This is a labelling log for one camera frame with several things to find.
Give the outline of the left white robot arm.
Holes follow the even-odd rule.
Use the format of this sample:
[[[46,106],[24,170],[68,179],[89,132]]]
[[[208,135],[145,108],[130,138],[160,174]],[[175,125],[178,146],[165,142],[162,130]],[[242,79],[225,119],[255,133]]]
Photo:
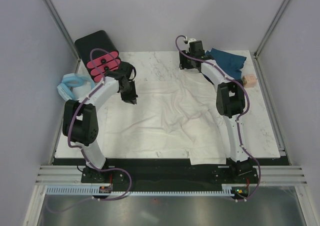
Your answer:
[[[128,62],[121,62],[115,71],[108,71],[96,86],[77,100],[68,100],[63,112],[63,135],[70,148],[80,149],[92,176],[98,182],[106,182],[110,171],[104,167],[106,157],[97,142],[99,123],[97,112],[114,94],[119,93],[122,101],[135,105],[138,95],[134,78],[137,72]]]

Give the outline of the black pink drawer box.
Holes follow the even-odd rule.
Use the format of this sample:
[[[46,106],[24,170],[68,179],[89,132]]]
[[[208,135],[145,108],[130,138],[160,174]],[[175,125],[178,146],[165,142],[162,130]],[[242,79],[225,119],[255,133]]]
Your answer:
[[[107,67],[110,71],[119,68],[119,51],[103,30],[77,39],[74,43],[83,64],[94,82],[102,79]]]

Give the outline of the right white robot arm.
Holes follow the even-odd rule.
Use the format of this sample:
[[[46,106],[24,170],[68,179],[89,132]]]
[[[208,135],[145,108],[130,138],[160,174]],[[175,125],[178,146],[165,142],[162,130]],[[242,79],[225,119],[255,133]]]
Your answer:
[[[197,69],[214,86],[216,109],[225,121],[230,143],[232,163],[229,166],[229,177],[233,182],[242,182],[247,173],[253,170],[243,136],[242,116],[250,108],[249,96],[243,83],[228,75],[212,56],[205,53],[202,41],[180,35],[175,45],[179,51],[179,68]]]

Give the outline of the white t shirt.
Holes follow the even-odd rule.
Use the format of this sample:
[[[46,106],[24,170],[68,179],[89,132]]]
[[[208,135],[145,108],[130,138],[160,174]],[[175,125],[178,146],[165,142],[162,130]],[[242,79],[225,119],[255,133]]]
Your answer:
[[[113,95],[106,102],[101,150],[107,158],[187,158],[224,164],[225,140],[215,91],[201,74],[175,81],[137,82],[137,104]]]

